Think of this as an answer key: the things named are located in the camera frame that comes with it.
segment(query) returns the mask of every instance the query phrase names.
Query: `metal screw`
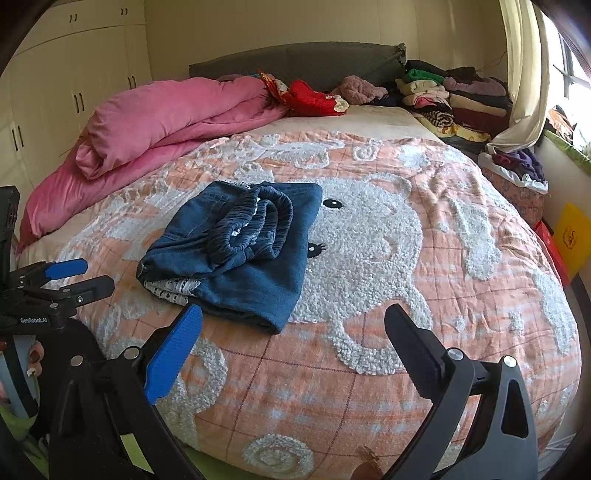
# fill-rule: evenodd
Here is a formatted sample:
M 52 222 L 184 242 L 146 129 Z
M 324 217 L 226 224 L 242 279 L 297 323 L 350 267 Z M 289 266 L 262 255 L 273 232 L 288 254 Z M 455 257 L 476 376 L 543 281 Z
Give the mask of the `metal screw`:
M 136 346 L 130 346 L 128 349 L 125 350 L 125 352 L 123 352 L 123 356 L 127 360 L 133 360 L 134 358 L 137 358 L 139 356 L 139 348 L 137 348 Z
M 84 359 L 82 358 L 82 355 L 73 356 L 72 359 L 70 360 L 70 365 L 73 367 L 79 367 L 82 365 L 83 360 Z
M 511 355 L 507 355 L 507 356 L 503 357 L 503 362 L 508 367 L 516 367 L 517 366 L 517 360 L 515 360 Z
M 464 353 L 460 349 L 450 348 L 447 351 L 447 356 L 452 360 L 461 360 L 462 358 L 464 358 Z

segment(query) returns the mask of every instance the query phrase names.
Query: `maroon folded garment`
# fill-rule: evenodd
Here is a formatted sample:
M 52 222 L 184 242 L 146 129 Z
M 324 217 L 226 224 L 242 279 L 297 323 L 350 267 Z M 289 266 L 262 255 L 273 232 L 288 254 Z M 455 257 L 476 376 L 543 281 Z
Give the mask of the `maroon folded garment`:
M 456 118 L 457 124 L 480 132 L 486 132 L 492 138 L 509 128 L 509 114 L 500 117 L 465 108 L 454 108 L 453 116 Z

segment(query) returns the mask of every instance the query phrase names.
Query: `yellow bag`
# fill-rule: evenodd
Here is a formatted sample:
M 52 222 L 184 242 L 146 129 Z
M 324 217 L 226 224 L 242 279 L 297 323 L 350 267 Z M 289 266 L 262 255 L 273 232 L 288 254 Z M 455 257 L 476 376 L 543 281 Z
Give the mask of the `yellow bag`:
M 576 205 L 567 203 L 553 239 L 572 280 L 591 254 L 591 221 Z

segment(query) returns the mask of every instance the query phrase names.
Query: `blue denim garment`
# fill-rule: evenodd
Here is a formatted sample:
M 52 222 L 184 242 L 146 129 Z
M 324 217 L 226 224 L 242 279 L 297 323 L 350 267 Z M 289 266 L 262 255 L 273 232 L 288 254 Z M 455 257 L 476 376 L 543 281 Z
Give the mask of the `blue denim garment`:
M 216 181 L 179 209 L 139 263 L 137 277 L 142 284 L 199 280 L 190 302 L 280 333 L 300 298 L 308 229 L 321 201 L 322 188 L 314 183 L 246 188 Z

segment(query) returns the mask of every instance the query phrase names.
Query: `window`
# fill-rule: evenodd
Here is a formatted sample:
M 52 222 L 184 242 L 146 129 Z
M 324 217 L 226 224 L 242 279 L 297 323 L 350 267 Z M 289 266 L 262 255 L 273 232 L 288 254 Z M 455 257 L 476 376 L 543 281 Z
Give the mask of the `window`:
M 573 144 L 586 150 L 591 142 L 591 82 L 554 24 L 544 17 L 550 55 L 548 109 L 556 105 L 576 125 Z

